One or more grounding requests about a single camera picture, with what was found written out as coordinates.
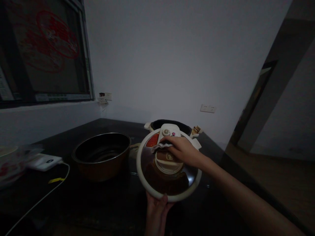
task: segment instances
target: rice cooker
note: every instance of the rice cooker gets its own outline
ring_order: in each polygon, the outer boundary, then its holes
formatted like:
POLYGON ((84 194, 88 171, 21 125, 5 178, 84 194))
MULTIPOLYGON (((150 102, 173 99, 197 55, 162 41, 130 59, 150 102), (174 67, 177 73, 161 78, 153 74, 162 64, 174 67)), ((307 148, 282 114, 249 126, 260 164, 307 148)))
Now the rice cooker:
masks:
POLYGON ((163 124, 148 134, 140 144, 136 166, 142 185, 153 197, 160 199, 166 193, 169 202, 177 202, 194 192, 202 171, 184 164, 165 149, 152 153, 152 147, 165 136, 185 137, 194 148, 201 148, 197 139, 191 139, 177 125, 163 124))

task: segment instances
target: wall socket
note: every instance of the wall socket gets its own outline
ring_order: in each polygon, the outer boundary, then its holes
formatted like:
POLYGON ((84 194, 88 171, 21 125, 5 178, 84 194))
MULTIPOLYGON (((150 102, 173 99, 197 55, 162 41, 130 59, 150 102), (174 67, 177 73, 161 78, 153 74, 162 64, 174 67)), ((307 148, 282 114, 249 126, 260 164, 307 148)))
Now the wall socket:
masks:
POLYGON ((97 100, 100 104, 108 104, 106 97, 98 97, 97 100))
POLYGON ((202 105, 201 105, 201 108, 200 108, 200 111, 202 111, 202 112, 215 113, 215 112, 216 112, 216 109, 217 109, 217 108, 214 107, 214 106, 202 104, 202 105))
POLYGON ((104 98, 105 98, 106 100, 111 101, 111 100, 112 100, 112 94, 111 94, 111 93, 105 93, 104 98))
POLYGON ((209 106, 208 106, 208 105, 201 104, 200 111, 203 111, 203 112, 208 112, 208 108, 209 108, 209 106))

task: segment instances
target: floor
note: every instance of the floor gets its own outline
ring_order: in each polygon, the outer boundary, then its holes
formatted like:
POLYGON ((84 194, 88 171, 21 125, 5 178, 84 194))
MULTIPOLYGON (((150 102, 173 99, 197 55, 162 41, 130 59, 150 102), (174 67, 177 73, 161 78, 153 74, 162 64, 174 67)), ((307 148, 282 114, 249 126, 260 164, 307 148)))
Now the floor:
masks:
POLYGON ((225 151, 310 230, 315 232, 315 163, 247 155, 229 143, 225 151))

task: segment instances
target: white cable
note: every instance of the white cable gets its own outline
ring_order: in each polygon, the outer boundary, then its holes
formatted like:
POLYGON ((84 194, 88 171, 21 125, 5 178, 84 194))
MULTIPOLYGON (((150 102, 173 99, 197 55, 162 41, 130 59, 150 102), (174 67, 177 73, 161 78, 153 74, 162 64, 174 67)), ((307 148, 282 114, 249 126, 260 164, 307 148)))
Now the white cable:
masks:
MULTIPOLYGON (((66 175, 66 177, 65 177, 65 179, 64 179, 64 181, 65 181, 66 178, 67 178, 68 175, 69 175, 70 166, 69 166, 67 163, 64 163, 63 161, 61 161, 60 164, 65 164, 65 165, 68 166, 68 172, 67 172, 67 175, 66 175)), ((22 217, 18 220, 18 222, 15 223, 15 225, 7 232, 7 234, 6 234, 5 236, 8 236, 9 233, 11 233, 11 231, 18 225, 18 223, 20 223, 20 221, 21 221, 31 210, 33 210, 33 208, 34 208, 35 206, 37 206, 42 200, 44 200, 49 194, 51 194, 52 191, 54 191, 56 188, 58 188, 64 181, 61 181, 60 184, 58 184, 56 187, 54 187, 54 188, 53 188, 49 193, 47 193, 41 200, 39 200, 31 209, 29 209, 28 212, 26 212, 25 215, 22 216, 22 217)))

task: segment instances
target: hand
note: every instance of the hand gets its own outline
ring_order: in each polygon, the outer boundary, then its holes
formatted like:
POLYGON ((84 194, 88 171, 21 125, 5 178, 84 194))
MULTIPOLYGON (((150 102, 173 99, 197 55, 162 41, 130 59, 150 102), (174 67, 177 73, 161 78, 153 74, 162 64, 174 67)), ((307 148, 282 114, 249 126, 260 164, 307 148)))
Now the hand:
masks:
POLYGON ((166 136, 160 142, 168 140, 173 146, 168 147, 167 150, 174 154, 178 159, 182 160, 185 164, 200 168, 200 162, 203 154, 200 153, 185 137, 171 137, 166 136))
POLYGON ((147 225, 145 228, 146 236, 163 236, 165 233, 166 216, 170 208, 175 203, 167 203, 167 195, 160 200, 152 197, 148 192, 147 225))

